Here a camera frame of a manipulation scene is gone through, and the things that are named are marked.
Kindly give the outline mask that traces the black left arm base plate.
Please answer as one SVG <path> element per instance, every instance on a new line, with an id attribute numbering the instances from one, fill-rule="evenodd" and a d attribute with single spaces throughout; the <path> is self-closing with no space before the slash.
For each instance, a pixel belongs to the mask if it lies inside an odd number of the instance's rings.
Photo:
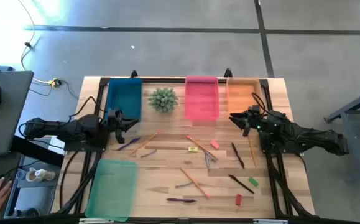
<path id="1" fill-rule="evenodd" d="M 99 143 L 92 143 L 87 141 L 77 141 L 65 143 L 65 151 L 81 151 L 81 152 L 104 152 L 105 146 Z"/>

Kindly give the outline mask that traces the blue plastic bin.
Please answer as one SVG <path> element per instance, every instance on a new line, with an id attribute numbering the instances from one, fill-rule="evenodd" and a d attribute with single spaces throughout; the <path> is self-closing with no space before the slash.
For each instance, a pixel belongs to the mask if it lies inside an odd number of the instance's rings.
<path id="1" fill-rule="evenodd" d="M 106 109 L 121 110 L 124 119 L 141 119 L 142 80 L 111 78 L 108 85 Z"/>

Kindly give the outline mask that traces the white box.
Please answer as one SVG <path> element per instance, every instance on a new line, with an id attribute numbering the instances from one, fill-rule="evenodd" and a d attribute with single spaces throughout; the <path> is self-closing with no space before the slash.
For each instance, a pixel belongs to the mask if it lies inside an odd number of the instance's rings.
<path id="1" fill-rule="evenodd" d="M 45 136 L 40 138 L 40 141 L 45 142 L 45 144 L 42 143 L 42 145 L 45 145 L 50 151 L 56 152 L 57 154 L 61 154 L 63 156 L 67 154 L 63 149 L 65 147 L 65 143 L 57 139 L 56 136 Z"/>

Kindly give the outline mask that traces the orange plastic bin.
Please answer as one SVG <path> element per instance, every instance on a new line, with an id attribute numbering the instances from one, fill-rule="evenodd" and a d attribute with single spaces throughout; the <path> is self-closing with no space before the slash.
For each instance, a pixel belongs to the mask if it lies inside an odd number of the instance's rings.
<path id="1" fill-rule="evenodd" d="M 258 78 L 228 78 L 226 81 L 226 99 L 229 113 L 240 113 L 250 106 L 257 105 L 252 96 L 261 96 Z"/>

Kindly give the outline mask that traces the white cup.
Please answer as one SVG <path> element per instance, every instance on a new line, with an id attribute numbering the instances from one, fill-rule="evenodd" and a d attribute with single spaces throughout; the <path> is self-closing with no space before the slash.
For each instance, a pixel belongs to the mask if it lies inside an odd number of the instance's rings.
<path id="1" fill-rule="evenodd" d="M 35 182 L 37 180 L 36 172 L 37 170 L 31 167 L 29 171 L 26 173 L 26 177 L 25 177 L 26 181 Z"/>

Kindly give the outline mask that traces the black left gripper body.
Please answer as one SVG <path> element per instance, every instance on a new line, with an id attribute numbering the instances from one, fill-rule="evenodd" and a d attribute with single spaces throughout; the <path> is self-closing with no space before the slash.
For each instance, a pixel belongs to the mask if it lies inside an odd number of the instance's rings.
<path id="1" fill-rule="evenodd" d="M 122 131 L 126 132 L 123 113 L 120 109 L 109 108 L 104 119 L 104 130 L 109 132 Z"/>

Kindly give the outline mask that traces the pink plastic bin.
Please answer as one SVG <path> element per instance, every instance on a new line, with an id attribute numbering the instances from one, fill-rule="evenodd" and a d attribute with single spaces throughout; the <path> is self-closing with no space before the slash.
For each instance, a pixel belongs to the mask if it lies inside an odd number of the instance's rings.
<path id="1" fill-rule="evenodd" d="M 185 118 L 191 121 L 216 121 L 219 118 L 216 77 L 185 78 Z"/>

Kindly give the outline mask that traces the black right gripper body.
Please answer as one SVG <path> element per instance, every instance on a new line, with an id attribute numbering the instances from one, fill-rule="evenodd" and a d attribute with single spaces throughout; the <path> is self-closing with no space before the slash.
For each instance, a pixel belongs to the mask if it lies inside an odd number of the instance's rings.
<path id="1" fill-rule="evenodd" d="M 260 106 L 250 106 L 246 111 L 245 127 L 246 128 L 261 128 L 262 117 L 260 112 Z"/>

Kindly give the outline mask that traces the white bracket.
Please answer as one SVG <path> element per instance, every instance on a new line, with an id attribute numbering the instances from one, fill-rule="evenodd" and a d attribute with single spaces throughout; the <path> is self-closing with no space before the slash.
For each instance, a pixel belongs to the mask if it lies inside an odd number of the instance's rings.
<path id="1" fill-rule="evenodd" d="M 78 224 L 113 224 L 113 220 L 101 219 L 101 218 L 81 218 Z"/>
<path id="2" fill-rule="evenodd" d="M 288 224 L 287 220 L 279 219 L 253 219 L 253 224 Z"/>

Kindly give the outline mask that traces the dark gray desk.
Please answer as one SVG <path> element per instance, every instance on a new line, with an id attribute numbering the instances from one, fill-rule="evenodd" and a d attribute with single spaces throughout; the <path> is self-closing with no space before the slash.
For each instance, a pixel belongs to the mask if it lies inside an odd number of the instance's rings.
<path id="1" fill-rule="evenodd" d="M 0 72 L 0 155 L 10 151 L 33 76 L 32 71 Z"/>

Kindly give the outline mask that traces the white bottle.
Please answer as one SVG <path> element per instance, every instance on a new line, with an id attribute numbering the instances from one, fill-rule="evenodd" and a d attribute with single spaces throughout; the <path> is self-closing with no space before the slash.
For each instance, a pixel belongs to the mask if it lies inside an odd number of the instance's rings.
<path id="1" fill-rule="evenodd" d="M 56 173 L 52 171 L 47 171 L 45 169 L 39 169 L 35 172 L 36 180 L 41 181 L 52 181 L 56 177 Z"/>

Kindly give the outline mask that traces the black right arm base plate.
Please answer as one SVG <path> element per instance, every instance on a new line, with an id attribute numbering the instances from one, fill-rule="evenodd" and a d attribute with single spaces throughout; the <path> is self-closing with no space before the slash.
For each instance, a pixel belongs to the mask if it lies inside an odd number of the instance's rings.
<path id="1" fill-rule="evenodd" d="M 260 144 L 263 153 L 300 154 L 305 151 L 301 144 L 296 144 L 294 141 L 283 141 L 281 139 L 272 138 L 271 136 L 261 136 Z"/>

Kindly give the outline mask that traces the black desk crossbar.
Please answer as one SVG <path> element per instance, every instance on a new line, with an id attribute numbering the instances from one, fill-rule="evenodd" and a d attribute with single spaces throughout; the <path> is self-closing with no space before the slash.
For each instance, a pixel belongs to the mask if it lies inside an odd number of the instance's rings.
<path id="1" fill-rule="evenodd" d="M 64 156 L 48 150 L 40 145 L 29 142 L 18 136 L 14 136 L 11 144 L 11 152 L 19 152 L 24 156 L 38 159 L 42 162 L 61 166 L 63 163 Z"/>

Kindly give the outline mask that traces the gray shelf cart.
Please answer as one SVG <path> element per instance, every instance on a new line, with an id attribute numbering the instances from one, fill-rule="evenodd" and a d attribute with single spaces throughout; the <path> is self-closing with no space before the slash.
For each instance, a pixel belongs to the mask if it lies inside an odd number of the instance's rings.
<path id="1" fill-rule="evenodd" d="M 5 206 L 4 218 L 13 216 L 16 210 L 36 209 L 41 215 L 47 215 L 52 209 L 55 198 L 55 189 L 58 185 L 58 176 L 61 166 L 47 164 L 31 157 L 21 156 L 20 163 L 24 166 L 14 173 L 14 183 L 11 194 Z M 25 172 L 30 168 L 45 169 L 56 173 L 53 181 L 28 182 Z"/>

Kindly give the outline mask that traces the green plastic bin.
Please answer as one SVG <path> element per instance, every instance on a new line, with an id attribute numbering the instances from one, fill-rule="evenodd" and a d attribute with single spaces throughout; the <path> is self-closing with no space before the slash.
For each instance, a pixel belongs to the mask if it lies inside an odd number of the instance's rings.
<path id="1" fill-rule="evenodd" d="M 134 161 L 102 159 L 98 162 L 85 215 L 126 221 L 136 192 L 138 167 Z"/>

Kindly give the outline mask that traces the green succulent in white pot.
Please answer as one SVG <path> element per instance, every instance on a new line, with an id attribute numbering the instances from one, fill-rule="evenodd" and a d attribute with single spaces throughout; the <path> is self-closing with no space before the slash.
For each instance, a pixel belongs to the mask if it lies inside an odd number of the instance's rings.
<path id="1" fill-rule="evenodd" d="M 173 88 L 157 88 L 148 98 L 149 105 L 158 113 L 171 114 L 177 103 L 178 97 Z"/>

